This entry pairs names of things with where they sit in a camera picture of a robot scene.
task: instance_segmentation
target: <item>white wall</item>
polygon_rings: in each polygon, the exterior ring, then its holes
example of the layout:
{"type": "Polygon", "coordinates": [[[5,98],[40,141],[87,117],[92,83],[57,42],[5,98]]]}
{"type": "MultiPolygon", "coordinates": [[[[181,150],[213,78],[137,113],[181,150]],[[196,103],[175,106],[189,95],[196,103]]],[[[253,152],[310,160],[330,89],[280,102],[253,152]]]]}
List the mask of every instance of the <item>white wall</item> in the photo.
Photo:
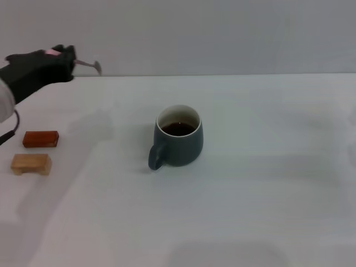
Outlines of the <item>white wall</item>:
{"type": "Polygon", "coordinates": [[[355,0],[1,0],[0,57],[64,43],[105,75],[355,72],[355,11],[355,0]]]}

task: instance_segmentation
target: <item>mug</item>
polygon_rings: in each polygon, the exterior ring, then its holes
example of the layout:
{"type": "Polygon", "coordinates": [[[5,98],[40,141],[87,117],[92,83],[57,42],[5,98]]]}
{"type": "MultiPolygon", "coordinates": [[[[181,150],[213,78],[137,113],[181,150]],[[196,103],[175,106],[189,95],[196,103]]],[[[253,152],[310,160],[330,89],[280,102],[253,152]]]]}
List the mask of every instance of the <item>mug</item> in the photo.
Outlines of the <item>mug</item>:
{"type": "Polygon", "coordinates": [[[158,170],[163,164],[187,165],[200,155],[203,143],[199,114],[184,105],[168,107],[156,119],[149,167],[158,170]]]}

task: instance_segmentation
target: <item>coffee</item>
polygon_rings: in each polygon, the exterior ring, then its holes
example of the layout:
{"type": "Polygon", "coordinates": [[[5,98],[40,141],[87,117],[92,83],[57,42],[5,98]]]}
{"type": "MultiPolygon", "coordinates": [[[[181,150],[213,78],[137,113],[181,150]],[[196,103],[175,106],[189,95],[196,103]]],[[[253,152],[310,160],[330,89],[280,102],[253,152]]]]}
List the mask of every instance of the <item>coffee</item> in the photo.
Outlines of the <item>coffee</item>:
{"type": "Polygon", "coordinates": [[[195,128],[184,122],[174,122],[162,128],[163,132],[173,136],[185,136],[195,131],[195,128]]]}

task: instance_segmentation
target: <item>mug handle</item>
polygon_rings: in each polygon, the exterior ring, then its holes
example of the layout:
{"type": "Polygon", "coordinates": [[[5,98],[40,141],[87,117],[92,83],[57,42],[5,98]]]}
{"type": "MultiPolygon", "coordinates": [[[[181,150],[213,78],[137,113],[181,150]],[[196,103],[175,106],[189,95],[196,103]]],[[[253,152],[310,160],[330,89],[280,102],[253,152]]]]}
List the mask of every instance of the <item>mug handle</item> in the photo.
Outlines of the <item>mug handle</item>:
{"type": "Polygon", "coordinates": [[[164,145],[164,144],[153,145],[153,147],[150,150],[150,155],[149,155],[150,169],[156,171],[160,167],[162,167],[162,165],[164,163],[165,150],[166,150],[166,145],[164,145]]]}

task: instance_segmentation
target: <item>mug rim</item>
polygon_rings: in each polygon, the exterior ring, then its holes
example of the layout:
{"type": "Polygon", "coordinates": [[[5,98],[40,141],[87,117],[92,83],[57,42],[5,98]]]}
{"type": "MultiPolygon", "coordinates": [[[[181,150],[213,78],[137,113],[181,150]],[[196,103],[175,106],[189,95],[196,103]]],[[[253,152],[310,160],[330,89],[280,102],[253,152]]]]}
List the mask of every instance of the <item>mug rim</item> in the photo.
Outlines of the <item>mug rim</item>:
{"type": "Polygon", "coordinates": [[[192,107],[190,107],[190,106],[187,106],[187,105],[173,105],[173,106],[169,106],[169,107],[164,108],[164,109],[158,114],[158,116],[157,116],[157,118],[156,118],[156,125],[157,125],[158,129],[160,129],[160,131],[161,131],[163,134],[165,134],[165,135],[168,135],[168,136],[171,136],[171,137],[176,137],[176,138],[187,137],[187,136],[190,136],[190,135],[194,134],[197,130],[199,130],[199,128],[201,127],[201,117],[200,117],[199,113],[198,113],[194,108],[192,108],[192,107]],[[172,107],[188,107],[188,108],[192,109],[193,111],[195,111],[195,113],[197,113],[197,115],[198,115],[198,117],[199,117],[199,124],[198,124],[198,127],[197,127],[193,132],[191,132],[190,134],[188,134],[188,135],[182,135],[182,136],[170,135],[169,133],[167,134],[165,131],[163,131],[163,130],[161,129],[161,126],[160,126],[159,123],[158,123],[158,119],[159,119],[159,117],[161,116],[161,114],[162,114],[165,110],[167,110],[168,108],[172,108],[172,107]]]}

